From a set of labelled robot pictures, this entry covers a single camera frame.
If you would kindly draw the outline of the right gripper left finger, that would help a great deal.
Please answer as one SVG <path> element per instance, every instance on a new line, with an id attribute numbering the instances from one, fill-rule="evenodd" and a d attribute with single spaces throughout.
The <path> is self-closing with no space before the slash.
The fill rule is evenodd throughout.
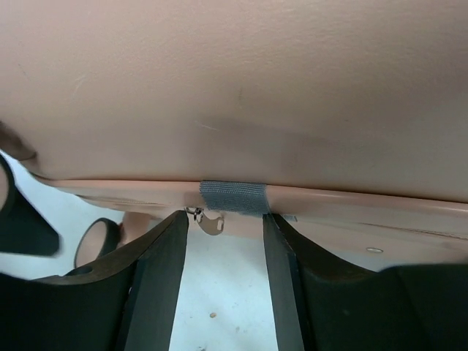
<path id="1" fill-rule="evenodd" d="M 168 350 L 189 220 L 145 235 L 65 276 L 1 276 L 3 350 Z"/>

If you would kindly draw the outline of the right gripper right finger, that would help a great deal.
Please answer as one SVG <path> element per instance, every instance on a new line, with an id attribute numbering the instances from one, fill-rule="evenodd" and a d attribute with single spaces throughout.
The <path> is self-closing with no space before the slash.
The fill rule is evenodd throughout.
<path id="1" fill-rule="evenodd" d="M 280 350 L 465 350 L 467 266 L 402 265 L 373 272 L 263 216 Z"/>

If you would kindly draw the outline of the pink hard-shell suitcase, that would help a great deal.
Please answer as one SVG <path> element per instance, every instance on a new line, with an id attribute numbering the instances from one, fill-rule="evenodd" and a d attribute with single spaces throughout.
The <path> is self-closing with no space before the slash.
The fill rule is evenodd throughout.
<path id="1" fill-rule="evenodd" d="M 1 130 L 102 207 L 259 183 L 328 249 L 467 259 L 465 1 L 3 1 Z"/>

